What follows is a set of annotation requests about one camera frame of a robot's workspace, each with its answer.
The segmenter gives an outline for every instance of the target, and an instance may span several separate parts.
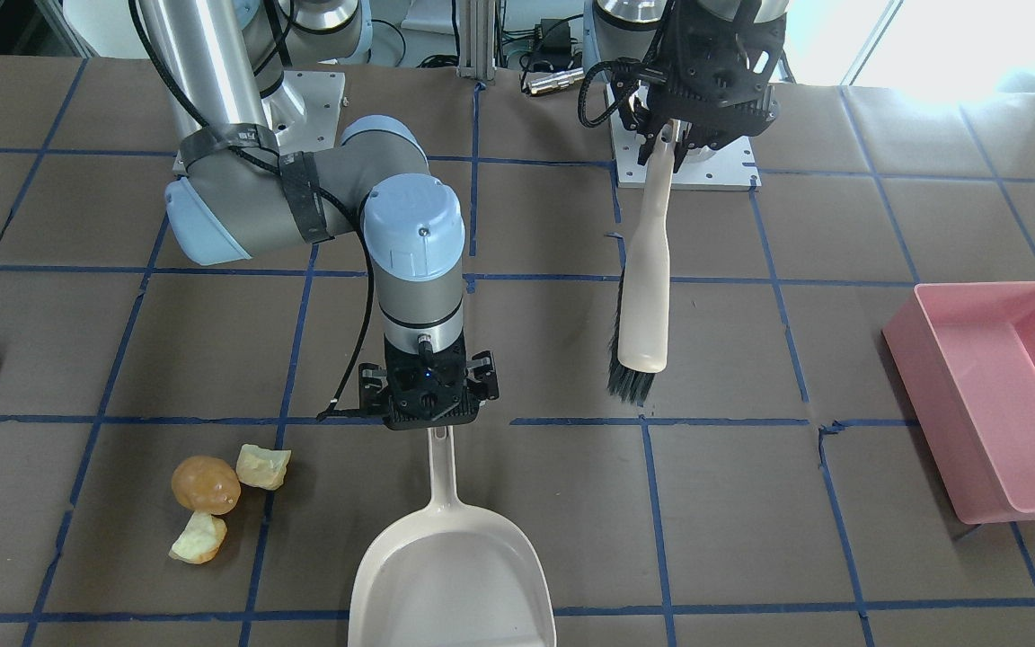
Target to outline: brush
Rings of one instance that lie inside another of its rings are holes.
[[[610,341],[610,394],[645,405],[670,355],[670,241],[666,213],[673,184],[678,123],[661,128],[645,164],[642,216],[617,285],[617,311]]]

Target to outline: white mounting plate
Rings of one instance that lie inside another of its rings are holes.
[[[268,126],[278,139],[278,152],[332,148],[337,140],[337,120],[345,100],[346,75],[285,70],[284,85],[287,87],[262,99],[262,111],[270,121]],[[177,156],[174,172],[186,172]]]
[[[617,163],[617,184],[645,187],[645,167],[637,164],[637,150],[645,138],[625,130],[616,114],[610,119],[610,133]],[[740,137],[707,160],[686,160],[681,171],[673,176],[673,188],[685,192],[748,192],[760,185],[761,173],[757,171],[748,137]]]

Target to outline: metal connector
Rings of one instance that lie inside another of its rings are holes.
[[[527,81],[525,90],[526,94],[529,94],[530,97],[539,97],[542,94],[564,90],[566,87],[570,87],[581,81],[581,79],[586,79],[586,70],[583,68],[555,71],[541,79]]]

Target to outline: black tape strap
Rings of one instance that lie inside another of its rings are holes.
[[[181,165],[189,168],[197,160],[230,147],[261,148],[278,154],[278,139],[268,127],[257,123],[216,123],[190,134],[178,145]]]
[[[303,241],[321,242],[332,239],[325,230],[325,212],[317,198],[317,164],[313,153],[296,152],[279,156],[283,170],[283,192],[287,195],[290,212],[295,216]]]

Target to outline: pink plastic box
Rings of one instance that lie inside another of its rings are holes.
[[[1035,283],[921,284],[884,336],[956,516],[1035,520]]]

